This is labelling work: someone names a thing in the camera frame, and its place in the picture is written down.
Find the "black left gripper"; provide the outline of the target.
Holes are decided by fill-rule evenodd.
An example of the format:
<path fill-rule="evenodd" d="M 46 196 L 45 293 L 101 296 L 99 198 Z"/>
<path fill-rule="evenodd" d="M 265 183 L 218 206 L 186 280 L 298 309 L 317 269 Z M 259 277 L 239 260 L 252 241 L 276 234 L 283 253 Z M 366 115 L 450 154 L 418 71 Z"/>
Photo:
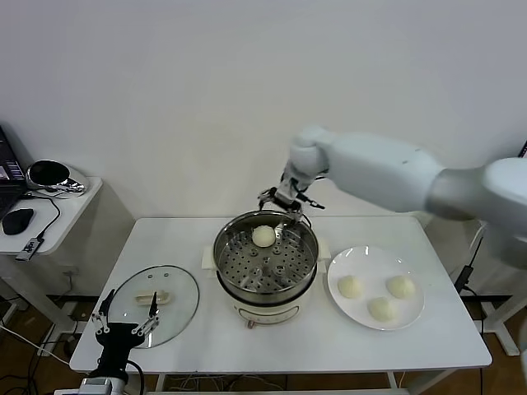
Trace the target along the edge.
<path fill-rule="evenodd" d="M 157 292 L 136 298 L 139 306 L 149 302 L 147 319 L 142 324 L 108 323 L 108 313 L 115 289 L 102 300 L 98 310 L 91 314 L 96 329 L 96 340 L 103 347 L 96 374 L 124 374 L 130 351 L 141 344 L 140 336 L 147 336 L 159 324 Z"/>

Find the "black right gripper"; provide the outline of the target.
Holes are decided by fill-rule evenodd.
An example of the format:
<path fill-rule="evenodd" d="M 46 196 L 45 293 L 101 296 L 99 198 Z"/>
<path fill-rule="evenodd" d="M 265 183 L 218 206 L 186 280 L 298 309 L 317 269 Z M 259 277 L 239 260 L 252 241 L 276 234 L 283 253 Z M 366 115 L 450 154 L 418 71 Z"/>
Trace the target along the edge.
<path fill-rule="evenodd" d="M 317 210 L 324 210 L 325 206 L 307 196 L 297 196 L 291 198 L 280 193 L 276 187 L 265 189 L 258 195 L 259 210 L 262 211 L 268 204 L 275 205 L 285 212 L 296 222 L 304 221 L 311 225 L 310 218 L 305 214 L 305 209 L 311 207 Z"/>

